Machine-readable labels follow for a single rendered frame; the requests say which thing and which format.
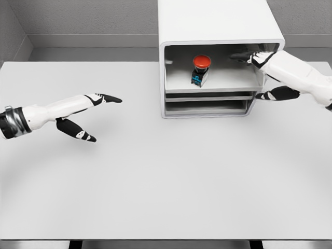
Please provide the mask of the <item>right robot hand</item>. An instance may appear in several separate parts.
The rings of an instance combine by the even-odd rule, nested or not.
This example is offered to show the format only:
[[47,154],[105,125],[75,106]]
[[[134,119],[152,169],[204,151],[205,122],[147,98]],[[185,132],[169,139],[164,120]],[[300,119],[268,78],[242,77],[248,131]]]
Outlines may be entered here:
[[252,64],[265,75],[284,84],[281,87],[256,94],[256,99],[284,101],[296,99],[302,93],[314,93],[314,85],[310,80],[315,69],[284,50],[235,53],[230,56],[230,59]]

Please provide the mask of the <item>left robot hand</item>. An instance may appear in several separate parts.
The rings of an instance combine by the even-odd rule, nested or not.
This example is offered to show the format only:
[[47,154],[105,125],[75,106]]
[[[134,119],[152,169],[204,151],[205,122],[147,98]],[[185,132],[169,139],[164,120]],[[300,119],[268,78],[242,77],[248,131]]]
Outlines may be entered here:
[[82,127],[70,121],[72,114],[83,112],[103,103],[121,103],[122,100],[111,95],[93,93],[77,95],[60,100],[46,106],[49,118],[56,121],[57,129],[75,139],[96,142],[96,138],[88,134]]

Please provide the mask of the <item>white tabletop storage cabinet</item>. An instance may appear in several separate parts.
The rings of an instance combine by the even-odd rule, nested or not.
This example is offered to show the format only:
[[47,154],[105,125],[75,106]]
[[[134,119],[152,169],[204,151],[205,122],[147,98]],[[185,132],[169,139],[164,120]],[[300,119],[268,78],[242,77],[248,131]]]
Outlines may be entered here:
[[267,0],[158,0],[161,113],[164,118],[245,116],[253,91],[166,93],[166,46],[257,44],[256,51],[279,51],[285,39]]

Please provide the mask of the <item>white cabinet drawer tray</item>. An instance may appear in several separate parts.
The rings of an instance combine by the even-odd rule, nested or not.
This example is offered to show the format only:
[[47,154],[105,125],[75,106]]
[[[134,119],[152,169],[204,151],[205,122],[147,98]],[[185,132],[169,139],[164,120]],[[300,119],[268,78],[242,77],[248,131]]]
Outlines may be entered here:
[[[256,51],[257,44],[174,45],[166,46],[164,56],[166,93],[253,91],[262,88],[264,77],[252,65],[229,58],[233,53]],[[202,87],[191,83],[193,59],[206,55],[211,59]]]

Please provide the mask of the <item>red button load switch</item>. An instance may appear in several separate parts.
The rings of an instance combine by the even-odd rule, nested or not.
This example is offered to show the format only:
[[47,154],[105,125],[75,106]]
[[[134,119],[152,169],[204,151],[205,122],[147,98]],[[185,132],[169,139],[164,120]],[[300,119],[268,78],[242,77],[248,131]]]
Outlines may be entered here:
[[194,57],[193,65],[195,68],[192,71],[191,83],[201,88],[206,82],[211,59],[206,55],[198,55]]

